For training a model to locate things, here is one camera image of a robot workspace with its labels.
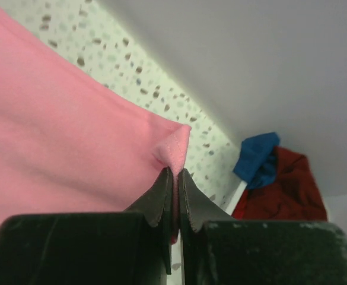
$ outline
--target speckled surface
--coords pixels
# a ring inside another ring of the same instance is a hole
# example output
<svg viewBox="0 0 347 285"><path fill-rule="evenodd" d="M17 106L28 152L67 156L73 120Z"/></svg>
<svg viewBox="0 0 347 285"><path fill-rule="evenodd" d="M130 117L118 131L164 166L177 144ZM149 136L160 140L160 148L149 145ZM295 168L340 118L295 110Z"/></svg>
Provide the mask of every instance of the speckled surface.
<svg viewBox="0 0 347 285"><path fill-rule="evenodd" d="M190 97L92 0L0 0L0 6L60 56L123 98L192 126L185 167L197 186L221 207L238 186L232 169L236 147ZM180 247L172 249L173 274L181 284Z"/></svg>

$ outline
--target blue cloth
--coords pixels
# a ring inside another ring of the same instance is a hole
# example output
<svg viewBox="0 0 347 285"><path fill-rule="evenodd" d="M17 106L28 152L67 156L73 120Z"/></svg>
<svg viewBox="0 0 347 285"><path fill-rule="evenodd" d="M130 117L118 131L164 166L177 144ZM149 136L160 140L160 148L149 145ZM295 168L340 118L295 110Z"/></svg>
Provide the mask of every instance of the blue cloth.
<svg viewBox="0 0 347 285"><path fill-rule="evenodd" d="M248 189L261 188L275 181L277 158L272 151L279 143L280 138L275 132L250 137L242 142L233 172L247 182Z"/></svg>

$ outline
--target red cloth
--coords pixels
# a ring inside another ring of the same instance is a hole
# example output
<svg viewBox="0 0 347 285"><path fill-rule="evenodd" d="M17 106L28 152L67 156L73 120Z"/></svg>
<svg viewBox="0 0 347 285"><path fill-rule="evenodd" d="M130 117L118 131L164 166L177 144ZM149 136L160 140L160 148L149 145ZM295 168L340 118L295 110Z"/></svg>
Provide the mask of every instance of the red cloth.
<svg viewBox="0 0 347 285"><path fill-rule="evenodd" d="M232 216L259 220L324 220L323 201L306 156L275 147L278 158L273 184L245 190Z"/></svg>

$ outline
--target pink fabric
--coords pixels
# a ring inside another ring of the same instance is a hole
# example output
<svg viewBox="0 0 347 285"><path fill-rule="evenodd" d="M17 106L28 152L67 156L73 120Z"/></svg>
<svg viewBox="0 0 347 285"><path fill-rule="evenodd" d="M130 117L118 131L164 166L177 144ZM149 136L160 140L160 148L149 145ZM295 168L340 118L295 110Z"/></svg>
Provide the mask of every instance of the pink fabric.
<svg viewBox="0 0 347 285"><path fill-rule="evenodd" d="M0 9L0 224L122 211L163 167L182 170L189 132L109 91Z"/></svg>

